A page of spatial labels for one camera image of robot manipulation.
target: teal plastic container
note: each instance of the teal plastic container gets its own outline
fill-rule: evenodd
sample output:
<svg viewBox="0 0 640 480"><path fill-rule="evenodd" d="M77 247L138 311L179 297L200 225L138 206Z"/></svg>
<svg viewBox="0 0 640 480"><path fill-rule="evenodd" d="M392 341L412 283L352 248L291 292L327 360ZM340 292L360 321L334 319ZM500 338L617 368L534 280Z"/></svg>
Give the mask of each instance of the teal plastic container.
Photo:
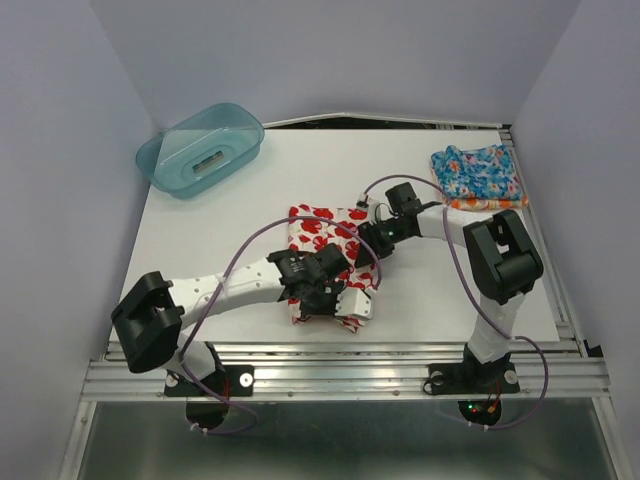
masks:
<svg viewBox="0 0 640 480"><path fill-rule="evenodd" d="M159 190L191 198L256 158L264 129L233 103L220 103L156 135L136 164Z"/></svg>

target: floral cloth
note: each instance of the floral cloth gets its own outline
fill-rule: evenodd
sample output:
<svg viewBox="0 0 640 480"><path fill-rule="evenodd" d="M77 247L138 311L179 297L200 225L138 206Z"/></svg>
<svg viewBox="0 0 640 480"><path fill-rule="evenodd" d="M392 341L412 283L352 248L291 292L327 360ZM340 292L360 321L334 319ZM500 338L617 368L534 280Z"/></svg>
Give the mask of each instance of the floral cloth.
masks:
<svg viewBox="0 0 640 480"><path fill-rule="evenodd" d="M306 204L291 207L289 216L294 215L313 215L315 217L328 218L354 232L357 232L358 225L366 222L368 217L367 212L353 208L318 208L310 207ZM349 271L340 274L339 278L345 280L347 286L363 290L373 285L373 266L365 266L357 270L353 266L356 258L358 258L360 244L348 233L333 225L317 220L291 222L289 224L287 243L292 250L307 252L315 252L329 243L335 243L351 264ZM294 324L307 322L311 318L302 316L299 300L289 300L289 309L291 311L291 320ZM335 321L352 333L356 333L366 322L354 317L336 318Z"/></svg>
<svg viewBox="0 0 640 480"><path fill-rule="evenodd" d="M450 145L431 156L431 167L455 208L488 210L528 204L504 145L466 151Z"/></svg>

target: white table surface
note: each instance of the white table surface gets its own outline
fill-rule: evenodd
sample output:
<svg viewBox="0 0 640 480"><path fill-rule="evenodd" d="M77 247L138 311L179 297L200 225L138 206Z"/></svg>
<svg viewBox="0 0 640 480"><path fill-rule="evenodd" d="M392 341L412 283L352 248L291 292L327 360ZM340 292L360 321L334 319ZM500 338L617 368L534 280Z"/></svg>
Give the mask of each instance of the white table surface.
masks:
<svg viewBox="0 0 640 480"><path fill-rule="evenodd" d="M461 149L500 143L496 131L446 130L272 130L259 156L200 196L177 200L151 187L124 283L123 294L143 274L165 279L221 272L240 244L266 223L286 216L297 203L352 206L372 181L392 173L430 178L428 159L455 144ZM378 185L372 195L400 181ZM423 202L437 195L415 184ZM286 245L286 226L258 238L238 265ZM457 248L473 284L466 252ZM464 342L476 319L454 270L447 245L410 239L382 261L383 280L374 318L352 334L325 319L292 325L284 303L251 305L212 317L198 338L214 342ZM538 281L527 295L515 335L557 341L552 296Z"/></svg>

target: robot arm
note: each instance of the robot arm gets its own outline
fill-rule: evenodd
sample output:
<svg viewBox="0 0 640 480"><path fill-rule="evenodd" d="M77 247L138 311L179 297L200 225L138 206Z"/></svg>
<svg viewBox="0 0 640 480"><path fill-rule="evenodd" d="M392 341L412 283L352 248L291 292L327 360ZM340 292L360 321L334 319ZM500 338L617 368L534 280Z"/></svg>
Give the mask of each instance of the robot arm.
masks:
<svg viewBox="0 0 640 480"><path fill-rule="evenodd" d="M151 272L140 278L111 318L131 372L162 367L184 375L178 358L186 340L181 332L204 315L296 298L309 314L371 318L370 298L336 280L348 268L349 262L333 244L309 254L274 252L233 270L209 311L221 275L165 281L160 272ZM215 351L202 342L191 345L185 361L198 379L216 371Z"/></svg>
<svg viewBox="0 0 640 480"><path fill-rule="evenodd" d="M358 231L380 258L391 255L395 244L407 238L447 240L443 222L446 206L438 202L423 205L409 183L397 185L386 196L392 217L380 220L372 215L375 223L362 224ZM366 197L358 202L360 208L372 205L378 210L377 202ZM452 242L467 249L473 279L481 292L481 310L510 338L524 295L543 273L542 261L520 217L512 210L491 215L449 209L447 218ZM369 254L361 249L356 267L370 262ZM432 366L431 371L437 368L444 372L439 384L432 385L432 391L484 391L504 371L513 369L509 356L508 338L478 315L459 368ZM513 386L507 385L503 391L510 389Z"/></svg>

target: blue floral cloth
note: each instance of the blue floral cloth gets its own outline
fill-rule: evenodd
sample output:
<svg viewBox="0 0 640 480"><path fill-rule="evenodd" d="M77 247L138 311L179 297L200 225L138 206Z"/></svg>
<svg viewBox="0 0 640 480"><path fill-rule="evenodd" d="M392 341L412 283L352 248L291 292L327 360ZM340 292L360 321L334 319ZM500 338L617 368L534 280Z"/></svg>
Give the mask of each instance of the blue floral cloth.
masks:
<svg viewBox="0 0 640 480"><path fill-rule="evenodd" d="M434 153L431 161L438 183L451 198L525 200L504 145L466 151L451 145Z"/></svg>

